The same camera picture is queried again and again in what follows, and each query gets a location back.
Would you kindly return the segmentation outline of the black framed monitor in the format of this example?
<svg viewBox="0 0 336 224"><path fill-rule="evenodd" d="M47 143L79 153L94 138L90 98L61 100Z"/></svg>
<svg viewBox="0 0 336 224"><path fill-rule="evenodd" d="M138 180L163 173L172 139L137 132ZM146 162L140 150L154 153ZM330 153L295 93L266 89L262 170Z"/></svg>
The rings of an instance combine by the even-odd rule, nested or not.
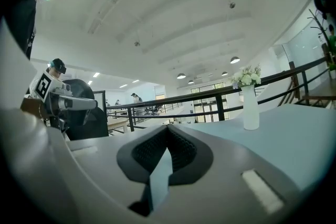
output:
<svg viewBox="0 0 336 224"><path fill-rule="evenodd" d="M93 110L92 114L99 122L107 124L107 112L106 112L106 91L94 91L94 99L97 102L97 107Z"/></svg>

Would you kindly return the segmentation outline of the wooden desk with white frame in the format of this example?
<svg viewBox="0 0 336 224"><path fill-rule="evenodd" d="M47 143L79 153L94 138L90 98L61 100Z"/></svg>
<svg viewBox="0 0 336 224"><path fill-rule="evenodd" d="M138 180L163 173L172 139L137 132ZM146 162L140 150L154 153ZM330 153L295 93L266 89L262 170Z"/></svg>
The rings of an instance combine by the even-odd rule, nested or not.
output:
<svg viewBox="0 0 336 224"><path fill-rule="evenodd" d="M113 135L113 131L118 133L127 133L128 132L128 119L126 118L108 118L107 127L109 135Z"/></svg>

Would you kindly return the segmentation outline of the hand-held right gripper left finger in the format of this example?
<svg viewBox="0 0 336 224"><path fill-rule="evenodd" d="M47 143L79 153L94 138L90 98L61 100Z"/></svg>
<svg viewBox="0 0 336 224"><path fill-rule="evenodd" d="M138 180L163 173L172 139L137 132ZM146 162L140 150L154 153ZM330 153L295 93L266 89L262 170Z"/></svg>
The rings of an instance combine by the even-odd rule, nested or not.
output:
<svg viewBox="0 0 336 224"><path fill-rule="evenodd" d="M117 152L123 145L163 127L155 125L116 136L69 141L67 146L86 174L113 200L128 207L141 200L145 184L126 177L117 163Z"/></svg>

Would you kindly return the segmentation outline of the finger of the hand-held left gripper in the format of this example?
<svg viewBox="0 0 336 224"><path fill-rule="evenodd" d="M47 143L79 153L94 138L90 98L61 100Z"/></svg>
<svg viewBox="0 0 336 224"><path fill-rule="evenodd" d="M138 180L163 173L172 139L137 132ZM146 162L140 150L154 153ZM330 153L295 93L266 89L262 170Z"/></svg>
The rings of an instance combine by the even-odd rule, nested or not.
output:
<svg viewBox="0 0 336 224"><path fill-rule="evenodd" d="M60 95L58 99L58 117L70 126L82 126L86 124L90 111L97 106L98 103L94 99Z"/></svg>

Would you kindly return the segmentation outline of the dark wooden coat rack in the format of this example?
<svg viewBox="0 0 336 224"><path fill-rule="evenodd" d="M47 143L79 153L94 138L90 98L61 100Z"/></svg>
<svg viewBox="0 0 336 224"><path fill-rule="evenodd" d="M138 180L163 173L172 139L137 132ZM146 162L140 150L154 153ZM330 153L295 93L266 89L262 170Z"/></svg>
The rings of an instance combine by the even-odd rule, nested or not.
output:
<svg viewBox="0 0 336 224"><path fill-rule="evenodd" d="M326 31L325 31L324 27L321 25L321 23L319 22L319 20L317 19L316 15L312 12L311 9L309 9L309 12L311 14L311 17L308 17L308 19L309 18L313 19L318 25L317 27L312 27L312 28L319 29L321 34L323 35L323 37L325 39L325 45L322 46L323 47L322 50L325 54L326 60L327 60L327 62L334 63L333 54L331 52L331 45L330 45L330 41L327 37Z"/></svg>

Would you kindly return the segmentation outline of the white ceramic vase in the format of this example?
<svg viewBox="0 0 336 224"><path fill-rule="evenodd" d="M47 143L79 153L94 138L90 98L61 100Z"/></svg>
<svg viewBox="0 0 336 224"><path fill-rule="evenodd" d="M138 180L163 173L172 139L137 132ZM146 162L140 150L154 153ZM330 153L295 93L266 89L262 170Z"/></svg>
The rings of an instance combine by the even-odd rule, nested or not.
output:
<svg viewBox="0 0 336 224"><path fill-rule="evenodd" d="M254 85L242 87L244 104L243 119L244 129L252 131L259 128L259 108L255 95Z"/></svg>

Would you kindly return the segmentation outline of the black mesh office chair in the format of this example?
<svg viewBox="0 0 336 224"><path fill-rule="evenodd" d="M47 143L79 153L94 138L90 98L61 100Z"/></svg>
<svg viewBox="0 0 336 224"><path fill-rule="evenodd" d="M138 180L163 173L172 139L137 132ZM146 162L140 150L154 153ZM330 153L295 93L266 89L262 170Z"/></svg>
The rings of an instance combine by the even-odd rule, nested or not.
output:
<svg viewBox="0 0 336 224"><path fill-rule="evenodd" d="M70 85L74 97L95 100L92 89L84 81L69 79L63 82ZM109 136L106 114L98 106L89 114L87 111L68 111L68 127L66 134L71 141Z"/></svg>

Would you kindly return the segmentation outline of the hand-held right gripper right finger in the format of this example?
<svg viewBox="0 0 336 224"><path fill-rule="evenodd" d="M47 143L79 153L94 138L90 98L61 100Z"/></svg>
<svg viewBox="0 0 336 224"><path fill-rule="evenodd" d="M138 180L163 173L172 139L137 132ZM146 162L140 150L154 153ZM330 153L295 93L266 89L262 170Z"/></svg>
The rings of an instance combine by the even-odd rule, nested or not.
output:
<svg viewBox="0 0 336 224"><path fill-rule="evenodd" d="M157 223L274 224L296 205L298 186L247 147L187 127L169 129L203 142L213 162L195 183L169 187L153 212Z"/></svg>

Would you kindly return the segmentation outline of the person's left forearm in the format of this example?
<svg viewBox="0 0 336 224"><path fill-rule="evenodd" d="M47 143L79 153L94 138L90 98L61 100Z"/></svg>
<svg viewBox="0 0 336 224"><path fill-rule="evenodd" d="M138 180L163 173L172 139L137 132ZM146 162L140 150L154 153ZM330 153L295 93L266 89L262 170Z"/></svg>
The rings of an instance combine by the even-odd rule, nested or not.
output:
<svg viewBox="0 0 336 224"><path fill-rule="evenodd" d="M46 111L45 104L40 99L24 98L20 109L30 113L35 117L43 120L48 120L49 115Z"/></svg>

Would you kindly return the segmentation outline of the black metal railing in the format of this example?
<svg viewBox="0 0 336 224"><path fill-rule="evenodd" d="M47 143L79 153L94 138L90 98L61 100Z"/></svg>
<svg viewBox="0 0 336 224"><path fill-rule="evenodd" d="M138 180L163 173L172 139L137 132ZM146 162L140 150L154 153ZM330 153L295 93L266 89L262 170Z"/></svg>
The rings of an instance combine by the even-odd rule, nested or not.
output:
<svg viewBox="0 0 336 224"><path fill-rule="evenodd" d="M287 87L286 91L262 99L257 103L264 104L276 99L280 99L280 104L283 104L286 98L289 98L293 92L297 92L301 88L304 88L305 95L308 95L309 93L308 84L311 83L313 80L319 78L321 75L323 75L325 72L329 70L326 69L309 80L307 79L306 71L326 61L327 58L322 57L318 60L304 64L302 66L262 78L261 84L253 86L253 89L255 89L256 87L261 88L263 86L268 86L270 84L282 81L287 78L290 78L291 80L290 80L290 86ZM134 131L135 128L138 128L138 126L136 125L137 119L169 119L169 118L189 118L189 117L196 118L198 116L216 114L220 121L224 121L225 113L241 110L243 109L243 106L240 105L225 109L223 107L223 96L239 92L241 92L240 88L234 89L232 86L227 86L224 88L208 90L204 92L191 93L161 100L141 102L139 104L108 106L106 107L106 116L107 118L115 118L115 119L125 118L126 122L128 123L127 126L130 127L131 131ZM189 112L185 114L168 115L168 112L173 111L175 108L178 108L183 103L197 100L202 101L211 98L215 99L215 102L212 102L211 104L217 105L217 108L215 108L214 110L211 109L210 111L207 112L193 112L193 113Z"/></svg>

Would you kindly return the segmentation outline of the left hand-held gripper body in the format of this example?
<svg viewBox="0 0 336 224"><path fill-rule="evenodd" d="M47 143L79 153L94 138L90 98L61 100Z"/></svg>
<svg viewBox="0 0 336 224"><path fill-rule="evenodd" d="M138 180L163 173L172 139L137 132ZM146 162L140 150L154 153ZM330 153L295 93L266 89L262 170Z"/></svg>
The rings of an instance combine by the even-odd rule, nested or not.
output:
<svg viewBox="0 0 336 224"><path fill-rule="evenodd" d="M34 99L41 101L38 112L43 120L49 120L51 127L69 127L69 98L73 97L70 85L47 72L43 72L33 87Z"/></svg>

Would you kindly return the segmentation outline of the large glass window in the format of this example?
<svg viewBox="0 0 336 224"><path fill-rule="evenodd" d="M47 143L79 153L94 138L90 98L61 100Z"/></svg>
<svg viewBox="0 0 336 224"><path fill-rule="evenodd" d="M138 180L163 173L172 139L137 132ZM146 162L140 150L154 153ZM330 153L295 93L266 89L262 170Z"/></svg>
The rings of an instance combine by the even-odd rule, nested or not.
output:
<svg viewBox="0 0 336 224"><path fill-rule="evenodd" d="M195 94L195 93L199 93L199 92L205 92L205 91L210 91L210 90L215 90L215 89L220 89L224 87L224 83L216 83L216 84L210 84L207 86L203 86L203 87L197 87L197 88L193 88L191 89L191 94Z"/></svg>

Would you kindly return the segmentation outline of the white flower bouquet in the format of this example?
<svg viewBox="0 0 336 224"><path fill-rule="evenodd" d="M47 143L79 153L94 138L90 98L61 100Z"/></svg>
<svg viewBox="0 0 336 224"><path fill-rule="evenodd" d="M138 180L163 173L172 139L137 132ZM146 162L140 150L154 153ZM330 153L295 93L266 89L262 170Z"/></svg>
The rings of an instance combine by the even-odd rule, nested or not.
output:
<svg viewBox="0 0 336 224"><path fill-rule="evenodd" d="M257 65L255 67L246 66L240 68L238 72L231 76L230 82L234 89L261 84L260 65Z"/></svg>

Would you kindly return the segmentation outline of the dark wooden table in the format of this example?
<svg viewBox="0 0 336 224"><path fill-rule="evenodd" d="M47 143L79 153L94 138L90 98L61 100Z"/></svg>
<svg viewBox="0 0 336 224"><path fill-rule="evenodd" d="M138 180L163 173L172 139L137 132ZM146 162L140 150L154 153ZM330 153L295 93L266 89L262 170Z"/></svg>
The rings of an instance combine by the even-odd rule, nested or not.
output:
<svg viewBox="0 0 336 224"><path fill-rule="evenodd" d="M324 81L296 104L319 108L327 108L329 105L336 107L336 79Z"/></svg>

